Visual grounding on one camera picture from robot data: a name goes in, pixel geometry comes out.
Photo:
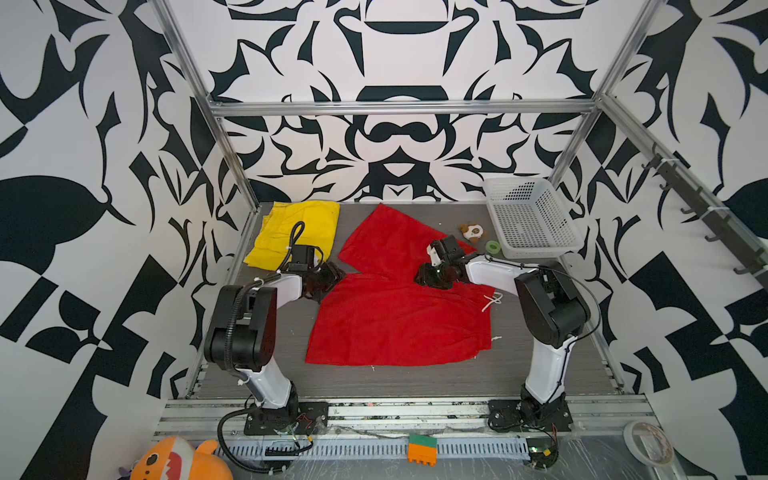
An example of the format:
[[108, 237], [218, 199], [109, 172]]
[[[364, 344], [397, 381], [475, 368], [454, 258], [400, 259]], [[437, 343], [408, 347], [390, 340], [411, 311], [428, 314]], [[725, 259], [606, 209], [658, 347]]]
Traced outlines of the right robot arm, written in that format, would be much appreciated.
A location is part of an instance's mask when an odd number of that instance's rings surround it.
[[467, 253], [453, 236], [431, 242], [426, 252], [429, 261], [415, 276], [419, 285], [447, 290], [460, 281], [517, 296], [533, 336], [532, 363], [517, 404], [519, 417], [541, 425], [563, 411], [571, 350], [584, 337], [591, 318], [576, 280], [556, 260], [530, 265]]

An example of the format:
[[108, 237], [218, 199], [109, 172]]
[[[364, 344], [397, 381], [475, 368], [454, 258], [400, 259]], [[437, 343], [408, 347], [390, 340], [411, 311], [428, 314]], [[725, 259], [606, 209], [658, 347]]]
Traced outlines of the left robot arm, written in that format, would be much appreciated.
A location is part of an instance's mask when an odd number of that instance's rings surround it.
[[204, 357], [248, 389], [254, 404], [245, 414], [259, 423], [258, 433], [283, 429], [300, 416], [296, 387], [274, 357], [278, 309], [302, 298], [320, 303], [344, 278], [333, 262], [316, 260], [309, 246], [298, 245], [275, 272], [220, 290]]

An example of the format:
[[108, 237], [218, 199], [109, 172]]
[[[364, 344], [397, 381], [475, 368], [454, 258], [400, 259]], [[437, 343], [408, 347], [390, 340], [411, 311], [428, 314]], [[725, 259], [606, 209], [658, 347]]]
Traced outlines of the orange green toy block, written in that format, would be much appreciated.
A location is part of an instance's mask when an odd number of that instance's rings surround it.
[[409, 463], [435, 467], [438, 459], [438, 441], [430, 436], [410, 434], [407, 460]]

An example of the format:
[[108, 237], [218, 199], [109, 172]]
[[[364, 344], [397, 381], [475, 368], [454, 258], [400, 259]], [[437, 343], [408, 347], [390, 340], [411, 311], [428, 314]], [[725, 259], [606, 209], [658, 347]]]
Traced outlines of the grey wall hook rack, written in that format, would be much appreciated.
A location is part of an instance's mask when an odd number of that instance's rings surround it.
[[652, 157], [644, 170], [655, 170], [664, 180], [663, 191], [674, 191], [686, 204], [683, 215], [702, 221], [711, 234], [710, 243], [721, 243], [741, 264], [736, 275], [750, 275], [764, 290], [767, 289], [767, 246], [754, 234], [735, 212], [727, 207], [699, 180], [684, 163], [664, 156], [657, 143], [651, 147]]

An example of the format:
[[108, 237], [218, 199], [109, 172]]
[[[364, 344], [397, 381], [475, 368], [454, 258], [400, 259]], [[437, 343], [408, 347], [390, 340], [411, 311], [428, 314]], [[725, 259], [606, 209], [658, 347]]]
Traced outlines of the orange shark plush toy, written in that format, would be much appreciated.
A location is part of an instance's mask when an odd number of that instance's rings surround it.
[[179, 436], [154, 444], [130, 469], [120, 468], [120, 479], [232, 480], [227, 463], [215, 455], [216, 440], [194, 447]]

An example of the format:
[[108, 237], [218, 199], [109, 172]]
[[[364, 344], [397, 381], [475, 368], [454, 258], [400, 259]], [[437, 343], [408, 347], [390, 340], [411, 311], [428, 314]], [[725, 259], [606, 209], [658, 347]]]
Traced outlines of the brown white plush toy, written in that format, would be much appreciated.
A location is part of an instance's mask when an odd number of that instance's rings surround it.
[[481, 239], [486, 237], [484, 228], [477, 223], [463, 223], [458, 226], [463, 237], [472, 244], [477, 244]]

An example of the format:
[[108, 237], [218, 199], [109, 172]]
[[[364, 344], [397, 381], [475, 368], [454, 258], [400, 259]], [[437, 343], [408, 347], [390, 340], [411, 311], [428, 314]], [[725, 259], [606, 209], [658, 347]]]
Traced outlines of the green circuit board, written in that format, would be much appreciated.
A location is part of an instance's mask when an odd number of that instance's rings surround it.
[[528, 438], [526, 442], [529, 455], [529, 460], [526, 464], [534, 470], [549, 470], [558, 461], [559, 449], [552, 440], [537, 437]]

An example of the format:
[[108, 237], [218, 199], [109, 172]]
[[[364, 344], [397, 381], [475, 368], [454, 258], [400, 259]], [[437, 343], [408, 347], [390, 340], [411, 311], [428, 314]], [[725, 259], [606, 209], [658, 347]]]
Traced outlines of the yellow shorts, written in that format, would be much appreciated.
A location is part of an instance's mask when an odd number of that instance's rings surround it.
[[318, 247], [323, 257], [329, 259], [340, 210], [338, 203], [330, 201], [275, 202], [263, 218], [261, 230], [244, 263], [262, 270], [277, 270], [298, 232], [301, 235], [295, 241], [296, 245]]

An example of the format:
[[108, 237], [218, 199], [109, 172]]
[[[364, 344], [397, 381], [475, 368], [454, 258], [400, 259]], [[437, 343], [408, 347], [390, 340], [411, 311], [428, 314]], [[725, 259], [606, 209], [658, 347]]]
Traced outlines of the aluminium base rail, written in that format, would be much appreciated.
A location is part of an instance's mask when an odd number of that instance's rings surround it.
[[[325, 399], [325, 410], [304, 413], [299, 421], [314, 433], [339, 436], [369, 433], [392, 437], [411, 431], [488, 436], [490, 401], [489, 397]], [[179, 435], [190, 441], [211, 439], [220, 418], [243, 406], [241, 399], [169, 401], [153, 438]], [[567, 408], [563, 421], [582, 435], [618, 433], [633, 421], [660, 424], [643, 395], [576, 395], [567, 399]]]

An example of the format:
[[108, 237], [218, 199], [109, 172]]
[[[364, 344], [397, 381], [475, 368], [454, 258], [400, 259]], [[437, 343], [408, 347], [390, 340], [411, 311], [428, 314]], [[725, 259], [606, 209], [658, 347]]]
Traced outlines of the clear tape roll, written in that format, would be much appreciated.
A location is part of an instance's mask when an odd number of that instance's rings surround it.
[[635, 459], [647, 466], [666, 468], [675, 460], [672, 443], [661, 428], [651, 423], [628, 423], [623, 429], [623, 439]]

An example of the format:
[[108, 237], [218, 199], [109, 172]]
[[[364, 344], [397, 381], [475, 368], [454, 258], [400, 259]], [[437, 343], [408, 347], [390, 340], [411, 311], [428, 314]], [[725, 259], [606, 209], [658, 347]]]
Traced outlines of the white plastic basket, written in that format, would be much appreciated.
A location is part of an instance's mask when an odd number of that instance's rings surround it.
[[583, 236], [548, 179], [494, 177], [483, 191], [506, 258], [557, 258], [582, 247]]

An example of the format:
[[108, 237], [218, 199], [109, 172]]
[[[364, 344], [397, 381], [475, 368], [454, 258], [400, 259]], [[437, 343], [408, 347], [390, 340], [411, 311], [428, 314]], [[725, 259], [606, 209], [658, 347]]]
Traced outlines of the red shorts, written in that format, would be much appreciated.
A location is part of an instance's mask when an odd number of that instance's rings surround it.
[[444, 238], [386, 205], [352, 232], [339, 259], [353, 268], [322, 300], [305, 360], [335, 366], [430, 366], [492, 347], [493, 288], [416, 283], [427, 248]]

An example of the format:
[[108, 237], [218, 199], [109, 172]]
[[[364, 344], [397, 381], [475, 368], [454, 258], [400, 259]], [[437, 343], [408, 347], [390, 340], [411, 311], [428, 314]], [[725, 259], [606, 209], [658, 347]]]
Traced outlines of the green tape roll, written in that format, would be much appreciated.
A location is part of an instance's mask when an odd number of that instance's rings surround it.
[[485, 243], [484, 251], [491, 256], [498, 255], [501, 252], [501, 245], [497, 241], [489, 240]]

